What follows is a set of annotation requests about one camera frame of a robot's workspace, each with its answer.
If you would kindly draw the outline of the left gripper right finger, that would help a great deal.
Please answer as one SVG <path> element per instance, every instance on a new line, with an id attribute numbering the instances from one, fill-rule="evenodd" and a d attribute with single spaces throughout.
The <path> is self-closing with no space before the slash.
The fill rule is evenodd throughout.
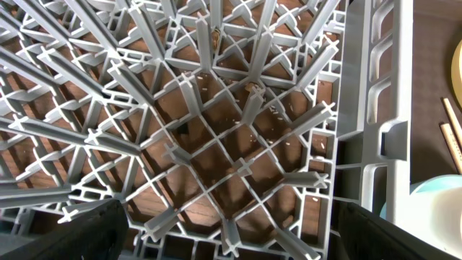
<path id="1" fill-rule="evenodd" d="M 334 219 L 350 259 L 458 259 L 353 202 L 339 202 Z"/>

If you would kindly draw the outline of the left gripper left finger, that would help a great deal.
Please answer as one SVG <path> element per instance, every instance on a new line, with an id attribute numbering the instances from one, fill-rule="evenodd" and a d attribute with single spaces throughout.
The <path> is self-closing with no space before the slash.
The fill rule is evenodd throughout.
<path id="1" fill-rule="evenodd" d="M 121 203 L 110 199 L 52 232 L 3 253 L 2 259 L 118 259 L 128 231 Z"/>

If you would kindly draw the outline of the white plastic cup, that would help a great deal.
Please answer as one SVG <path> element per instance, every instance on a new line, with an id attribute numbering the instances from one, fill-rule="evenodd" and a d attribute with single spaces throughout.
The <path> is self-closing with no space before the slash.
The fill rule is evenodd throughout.
<path id="1" fill-rule="evenodd" d="M 400 227 L 418 239 L 461 258 L 461 188 L 418 192 L 404 205 Z"/>

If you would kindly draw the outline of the light blue saucer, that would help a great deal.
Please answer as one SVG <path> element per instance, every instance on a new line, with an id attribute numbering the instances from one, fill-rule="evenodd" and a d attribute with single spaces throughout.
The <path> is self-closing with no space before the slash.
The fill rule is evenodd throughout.
<path id="1" fill-rule="evenodd" d="M 449 222 L 452 228 L 461 226 L 461 175 L 439 175 L 411 184 L 408 193 L 399 193 L 405 223 L 435 225 Z"/>

